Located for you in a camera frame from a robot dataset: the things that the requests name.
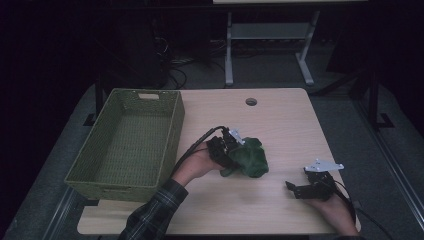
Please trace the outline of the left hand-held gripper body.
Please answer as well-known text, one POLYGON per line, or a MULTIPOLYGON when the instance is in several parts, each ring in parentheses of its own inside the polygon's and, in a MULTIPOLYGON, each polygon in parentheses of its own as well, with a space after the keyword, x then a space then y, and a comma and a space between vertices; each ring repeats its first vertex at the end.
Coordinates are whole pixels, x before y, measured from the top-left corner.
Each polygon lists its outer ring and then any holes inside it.
POLYGON ((221 137, 214 136, 212 139, 206 142, 209 157, 217 164, 218 159, 221 156, 229 156, 232 151, 238 149, 239 147, 245 144, 245 141, 241 138, 240 134, 236 129, 229 129, 227 127, 223 127, 221 133, 221 137))

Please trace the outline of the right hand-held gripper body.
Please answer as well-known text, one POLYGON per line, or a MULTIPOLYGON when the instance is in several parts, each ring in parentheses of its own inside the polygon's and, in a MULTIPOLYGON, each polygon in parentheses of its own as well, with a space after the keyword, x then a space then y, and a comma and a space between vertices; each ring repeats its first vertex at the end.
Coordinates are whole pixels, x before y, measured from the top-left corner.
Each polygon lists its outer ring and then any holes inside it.
POLYGON ((328 200, 337 190, 335 180, 330 171, 342 170, 343 164, 316 159, 311 165, 304 168, 309 185, 306 188, 314 189, 316 199, 328 200))

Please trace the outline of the dark green cloth garment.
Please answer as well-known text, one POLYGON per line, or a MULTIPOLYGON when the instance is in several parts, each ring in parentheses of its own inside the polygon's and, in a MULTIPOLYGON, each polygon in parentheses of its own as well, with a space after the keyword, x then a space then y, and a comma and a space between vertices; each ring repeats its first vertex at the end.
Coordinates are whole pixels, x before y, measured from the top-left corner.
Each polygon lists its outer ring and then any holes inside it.
POLYGON ((258 138, 244 138, 244 144, 230 151, 227 156, 232 164, 220 171, 222 177, 239 171, 250 178, 260 178, 269 172, 265 151, 258 138))

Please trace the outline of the green woven basket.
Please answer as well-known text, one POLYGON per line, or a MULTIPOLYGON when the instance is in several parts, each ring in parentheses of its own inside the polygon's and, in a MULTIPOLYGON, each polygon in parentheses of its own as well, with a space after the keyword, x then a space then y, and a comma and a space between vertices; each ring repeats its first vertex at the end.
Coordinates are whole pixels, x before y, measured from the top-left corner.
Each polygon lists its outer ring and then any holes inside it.
POLYGON ((148 201, 173 171, 184 116, 178 91, 112 90, 65 182, 89 199, 148 201))

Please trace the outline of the person's left hand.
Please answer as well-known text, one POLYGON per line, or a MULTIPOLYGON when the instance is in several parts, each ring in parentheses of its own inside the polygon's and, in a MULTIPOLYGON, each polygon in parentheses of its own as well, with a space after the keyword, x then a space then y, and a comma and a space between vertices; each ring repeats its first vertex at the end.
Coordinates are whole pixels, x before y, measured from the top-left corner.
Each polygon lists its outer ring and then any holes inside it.
POLYGON ((200 178, 212 170, 222 170, 223 167, 209 157, 207 144, 201 143, 187 157, 172 175, 172 179, 185 187, 192 180, 200 178))

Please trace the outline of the person's right hand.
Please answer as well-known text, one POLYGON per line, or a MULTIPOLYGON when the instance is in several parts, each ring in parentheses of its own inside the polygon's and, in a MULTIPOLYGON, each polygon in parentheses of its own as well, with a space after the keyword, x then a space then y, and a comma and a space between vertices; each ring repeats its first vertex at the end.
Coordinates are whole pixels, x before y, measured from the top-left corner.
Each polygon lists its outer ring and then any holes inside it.
POLYGON ((326 201, 309 199, 306 203, 314 207, 339 236, 359 236, 349 209, 339 196, 332 195, 326 201))

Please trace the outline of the black metal stand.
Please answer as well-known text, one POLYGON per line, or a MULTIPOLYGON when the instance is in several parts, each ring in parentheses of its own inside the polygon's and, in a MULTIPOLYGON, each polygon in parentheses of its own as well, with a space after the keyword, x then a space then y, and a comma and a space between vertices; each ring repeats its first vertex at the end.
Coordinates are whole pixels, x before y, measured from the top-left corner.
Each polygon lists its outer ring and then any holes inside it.
POLYGON ((99 114, 103 108, 104 104, 104 88, 103 88, 103 82, 102 82, 102 76, 99 75, 96 79, 96 82, 94 84, 94 90, 95 90, 95 112, 89 114, 84 122, 84 126, 93 126, 97 118, 99 117, 99 114))
POLYGON ((368 114, 367 119, 375 131, 381 128, 393 128, 394 124, 386 113, 380 113, 379 104, 379 80, 375 72, 370 74, 369 94, 368 94, 368 114))

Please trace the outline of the metal floor rail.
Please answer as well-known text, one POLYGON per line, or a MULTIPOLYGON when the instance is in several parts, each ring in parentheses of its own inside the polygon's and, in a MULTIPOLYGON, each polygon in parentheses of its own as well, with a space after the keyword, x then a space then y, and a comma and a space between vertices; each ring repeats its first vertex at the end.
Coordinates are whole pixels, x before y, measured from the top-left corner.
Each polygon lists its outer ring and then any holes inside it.
POLYGON ((405 199, 410 211, 412 212, 415 220, 417 221, 419 227, 424 232, 424 203, 419 198, 419 195, 411 185, 408 180, 405 172, 398 163, 397 157, 393 151, 389 148, 389 145, 381 135, 380 127, 372 123, 368 118, 367 109, 360 101, 354 101, 353 105, 360 115, 361 119, 365 122, 365 125, 370 132, 370 135, 376 145, 378 146, 380 152, 382 153, 385 162, 388 166, 388 169, 391 175, 394 178, 395 183, 398 185, 398 188, 405 199))
POLYGON ((53 217, 51 218, 44 232, 42 240, 55 240, 56 237, 59 235, 62 229, 63 222, 65 221, 71 209, 71 204, 73 202, 74 197, 74 190, 70 187, 67 187, 54 211, 53 217))

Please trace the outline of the white shelf frame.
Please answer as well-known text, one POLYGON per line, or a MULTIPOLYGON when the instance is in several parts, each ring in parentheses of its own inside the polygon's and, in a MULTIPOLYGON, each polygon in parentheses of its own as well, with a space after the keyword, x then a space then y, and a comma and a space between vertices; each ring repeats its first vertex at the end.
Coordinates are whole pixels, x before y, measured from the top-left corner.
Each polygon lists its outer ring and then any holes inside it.
POLYGON ((234 84, 232 43, 234 40, 302 40, 303 46, 295 54, 298 67, 307 86, 315 84, 306 63, 307 54, 316 30, 320 13, 325 7, 352 5, 367 0, 212 0, 214 7, 227 9, 225 85, 234 84), (266 22, 238 23, 233 19, 236 8, 246 7, 253 10, 287 10, 289 7, 305 10, 310 7, 311 17, 308 22, 266 22))

